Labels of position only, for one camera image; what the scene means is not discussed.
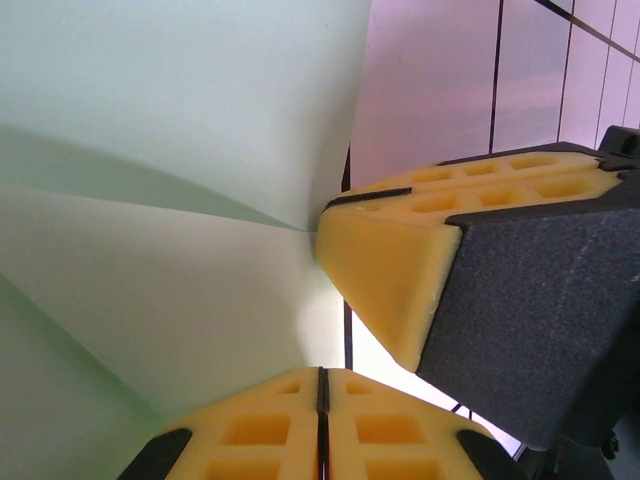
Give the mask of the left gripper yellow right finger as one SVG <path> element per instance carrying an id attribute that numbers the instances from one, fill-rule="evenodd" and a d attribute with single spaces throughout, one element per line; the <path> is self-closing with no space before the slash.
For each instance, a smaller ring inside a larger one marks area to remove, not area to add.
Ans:
<path id="1" fill-rule="evenodd" d="M 319 370 L 321 479 L 523 479 L 482 425 L 348 369 Z"/>

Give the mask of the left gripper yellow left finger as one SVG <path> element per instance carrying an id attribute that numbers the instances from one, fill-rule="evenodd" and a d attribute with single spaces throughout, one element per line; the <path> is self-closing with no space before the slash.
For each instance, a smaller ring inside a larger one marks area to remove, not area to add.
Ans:
<path id="1" fill-rule="evenodd" d="M 120 479 L 321 479 L 323 369 L 279 375 L 176 419 Z"/>

